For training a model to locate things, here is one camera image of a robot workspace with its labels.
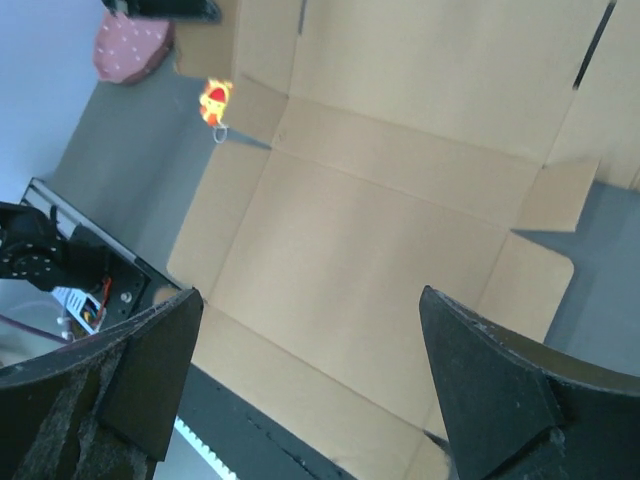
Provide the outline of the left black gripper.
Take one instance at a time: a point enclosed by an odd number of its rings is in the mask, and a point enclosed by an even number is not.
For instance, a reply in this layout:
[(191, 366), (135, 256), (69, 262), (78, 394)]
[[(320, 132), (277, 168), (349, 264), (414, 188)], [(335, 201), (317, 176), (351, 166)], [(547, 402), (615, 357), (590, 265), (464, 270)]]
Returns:
[(129, 18), (219, 24), (221, 8), (208, 0), (103, 0), (110, 14)]

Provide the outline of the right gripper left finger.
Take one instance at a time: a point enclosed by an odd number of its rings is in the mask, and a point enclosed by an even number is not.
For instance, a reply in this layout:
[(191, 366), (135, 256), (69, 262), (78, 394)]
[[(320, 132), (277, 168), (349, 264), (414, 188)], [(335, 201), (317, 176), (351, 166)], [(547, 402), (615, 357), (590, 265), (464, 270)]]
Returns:
[(150, 479), (166, 458), (203, 299), (195, 289), (1, 370), (4, 479)]

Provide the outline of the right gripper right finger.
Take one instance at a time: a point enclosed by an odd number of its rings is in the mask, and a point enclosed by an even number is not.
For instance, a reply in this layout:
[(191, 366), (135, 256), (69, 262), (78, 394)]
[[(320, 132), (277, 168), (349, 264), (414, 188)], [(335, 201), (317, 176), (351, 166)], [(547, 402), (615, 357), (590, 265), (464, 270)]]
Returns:
[(576, 359), (425, 287), (424, 343), (460, 479), (636, 479), (639, 379)]

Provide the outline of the cardboard box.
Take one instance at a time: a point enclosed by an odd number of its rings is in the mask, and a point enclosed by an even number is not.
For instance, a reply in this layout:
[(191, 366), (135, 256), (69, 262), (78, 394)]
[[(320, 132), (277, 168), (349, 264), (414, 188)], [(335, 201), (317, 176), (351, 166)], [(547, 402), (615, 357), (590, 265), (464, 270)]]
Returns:
[(440, 479), (418, 301), (432, 285), (540, 340), (595, 179), (573, 85), (602, 1), (225, 1), (176, 70), (231, 83), (167, 265), (194, 362), (358, 479)]

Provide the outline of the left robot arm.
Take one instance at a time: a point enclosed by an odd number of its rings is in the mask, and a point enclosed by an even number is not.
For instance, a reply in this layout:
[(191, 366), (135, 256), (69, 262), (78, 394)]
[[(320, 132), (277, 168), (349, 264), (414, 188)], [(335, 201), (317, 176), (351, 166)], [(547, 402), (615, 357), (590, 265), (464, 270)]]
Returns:
[[(214, 1), (105, 1), (106, 16), (94, 42), (93, 62), (102, 80), (142, 79), (165, 58), (177, 21), (218, 24)], [(1, 204), (1, 277), (25, 280), (41, 291), (57, 287), (101, 290), (114, 255), (105, 247), (67, 239), (57, 208), (48, 213)]]

